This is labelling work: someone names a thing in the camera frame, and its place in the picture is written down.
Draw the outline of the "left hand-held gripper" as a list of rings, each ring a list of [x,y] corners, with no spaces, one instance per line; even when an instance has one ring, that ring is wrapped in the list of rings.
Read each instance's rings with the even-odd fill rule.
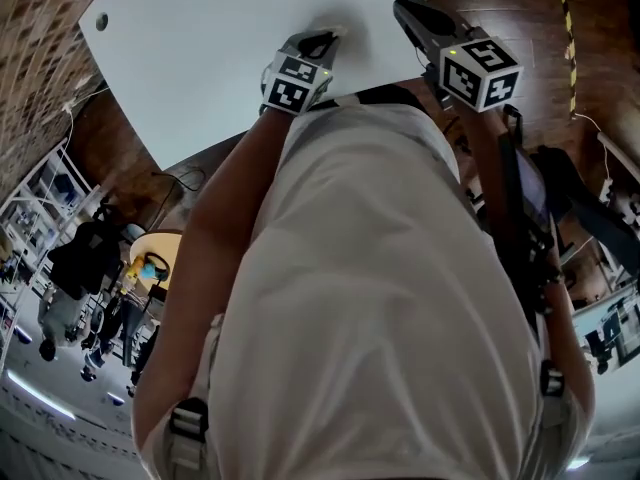
[[[290,36],[263,70],[260,113],[271,108],[297,116],[318,103],[333,80],[339,45],[333,30]]]

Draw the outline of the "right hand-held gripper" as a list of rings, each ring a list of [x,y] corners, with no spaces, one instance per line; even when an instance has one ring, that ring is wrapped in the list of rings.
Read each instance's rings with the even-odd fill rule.
[[[513,97],[523,66],[502,40],[427,0],[395,0],[393,14],[429,60],[423,79],[443,109],[457,100],[482,113]]]

